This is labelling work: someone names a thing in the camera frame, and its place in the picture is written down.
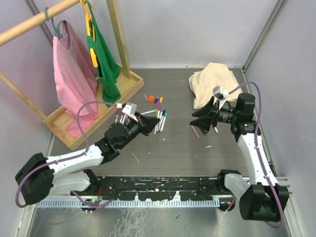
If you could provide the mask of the pink pen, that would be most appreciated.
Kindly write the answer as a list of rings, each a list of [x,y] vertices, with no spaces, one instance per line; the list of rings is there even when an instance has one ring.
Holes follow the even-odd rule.
[[[196,135],[196,137],[197,137],[197,138],[200,138],[200,136],[199,136],[197,130],[195,129],[195,127],[191,125],[191,128],[192,128],[194,134]]]

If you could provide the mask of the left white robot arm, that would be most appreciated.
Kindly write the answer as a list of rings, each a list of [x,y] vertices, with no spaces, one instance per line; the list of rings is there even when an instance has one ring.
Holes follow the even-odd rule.
[[[95,195],[99,181],[89,167],[111,162],[137,135],[148,136],[159,122],[159,118],[135,113],[127,124],[111,124],[104,137],[86,149],[56,157],[32,155],[15,175],[17,206],[33,205],[48,195],[71,191]]]

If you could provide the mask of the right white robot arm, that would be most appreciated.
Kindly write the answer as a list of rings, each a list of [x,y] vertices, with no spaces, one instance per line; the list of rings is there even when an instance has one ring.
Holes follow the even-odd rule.
[[[232,193],[239,200],[239,211],[244,220],[280,222],[287,201],[288,188],[274,176],[262,145],[262,137],[254,120],[255,96],[241,93],[235,107],[221,108],[212,96],[209,102],[193,112],[190,122],[204,133],[219,122],[230,124],[231,133],[242,151],[249,180],[237,170],[222,169],[217,175],[217,190]]]

